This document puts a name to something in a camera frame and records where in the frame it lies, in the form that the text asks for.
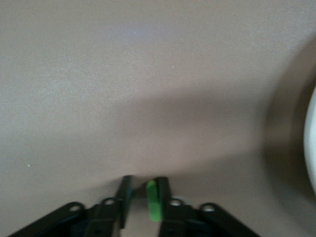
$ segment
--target white object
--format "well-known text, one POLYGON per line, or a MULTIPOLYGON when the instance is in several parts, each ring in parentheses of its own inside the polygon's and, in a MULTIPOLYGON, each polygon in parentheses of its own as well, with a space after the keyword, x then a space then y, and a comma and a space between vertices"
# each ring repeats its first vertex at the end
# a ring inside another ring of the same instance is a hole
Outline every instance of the white object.
POLYGON ((316 89, 307 110, 304 128, 304 153, 308 174, 316 193, 316 89))

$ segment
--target beige wall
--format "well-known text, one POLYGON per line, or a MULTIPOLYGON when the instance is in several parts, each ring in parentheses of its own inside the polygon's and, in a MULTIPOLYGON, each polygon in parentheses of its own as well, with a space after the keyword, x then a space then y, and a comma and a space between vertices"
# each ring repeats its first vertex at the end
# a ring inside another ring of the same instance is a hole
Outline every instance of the beige wall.
MULTIPOLYGON (((175 195, 263 237, 315 236, 296 126, 315 12, 312 0, 2 0, 0 236, 90 206, 125 174, 167 175, 175 195)), ((156 236, 147 217, 136 201, 123 236, 156 236)))

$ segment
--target green rubber tip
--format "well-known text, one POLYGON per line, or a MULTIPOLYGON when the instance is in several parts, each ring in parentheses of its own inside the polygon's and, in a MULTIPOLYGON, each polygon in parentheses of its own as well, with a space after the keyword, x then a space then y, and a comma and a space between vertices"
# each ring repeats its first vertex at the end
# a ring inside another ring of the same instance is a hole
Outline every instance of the green rubber tip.
POLYGON ((146 185, 147 201, 150 219, 154 222, 161 220, 161 206, 158 199, 158 188, 155 180, 151 180, 146 185))

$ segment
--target metal bolt head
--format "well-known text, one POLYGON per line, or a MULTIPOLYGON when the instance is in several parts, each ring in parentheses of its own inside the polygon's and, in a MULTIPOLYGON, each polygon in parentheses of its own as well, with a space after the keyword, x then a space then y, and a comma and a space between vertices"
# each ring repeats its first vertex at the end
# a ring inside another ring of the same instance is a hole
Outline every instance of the metal bolt head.
POLYGON ((113 199, 107 199, 107 200, 104 201, 104 204, 105 205, 112 205, 112 204, 114 204, 114 200, 113 199))
POLYGON ((181 206, 181 201, 177 199, 173 199, 169 202, 171 206, 181 206))
POLYGON ((79 211, 80 210, 80 206, 72 206, 69 209, 70 211, 79 211))
POLYGON ((207 211, 207 212, 211 212, 211 211, 215 211, 215 207, 212 205, 205 205, 204 207, 202 207, 203 211, 207 211))

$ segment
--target screw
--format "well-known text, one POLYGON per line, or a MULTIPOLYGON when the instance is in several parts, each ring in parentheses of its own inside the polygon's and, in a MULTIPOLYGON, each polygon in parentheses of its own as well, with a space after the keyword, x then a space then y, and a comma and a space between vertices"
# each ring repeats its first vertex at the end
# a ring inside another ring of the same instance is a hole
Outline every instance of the screw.
POLYGON ((70 211, 79 211, 80 210, 80 206, 72 206, 69 208, 70 211))
POLYGON ((181 206, 181 201, 177 199, 173 199, 169 202, 171 206, 181 206))
POLYGON ((105 205, 112 205, 112 204, 114 204, 114 200, 113 200, 113 199, 105 200, 105 201, 104 201, 104 204, 105 204, 105 205))
POLYGON ((211 211, 215 211, 215 208, 212 205, 205 205, 204 207, 202 207, 202 210, 211 212, 211 211))

